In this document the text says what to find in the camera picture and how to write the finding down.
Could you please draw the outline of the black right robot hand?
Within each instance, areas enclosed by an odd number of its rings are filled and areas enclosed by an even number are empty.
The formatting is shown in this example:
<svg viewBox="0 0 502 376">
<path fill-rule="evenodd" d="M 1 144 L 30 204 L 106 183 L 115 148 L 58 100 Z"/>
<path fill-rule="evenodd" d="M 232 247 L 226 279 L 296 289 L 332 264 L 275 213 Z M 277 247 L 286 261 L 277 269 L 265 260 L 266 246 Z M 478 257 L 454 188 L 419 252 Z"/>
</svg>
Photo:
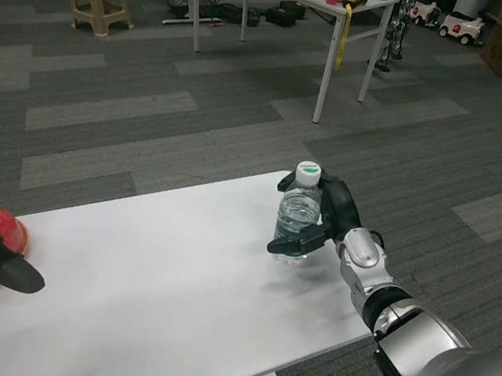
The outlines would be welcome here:
<svg viewBox="0 0 502 376">
<path fill-rule="evenodd" d="M 269 242 L 270 254 L 304 256 L 322 248 L 328 240 L 342 242 L 348 232 L 362 226 L 352 194 L 341 179 L 322 173 L 318 188 L 321 193 L 320 225 L 311 225 L 292 237 L 282 236 Z"/>
</svg>

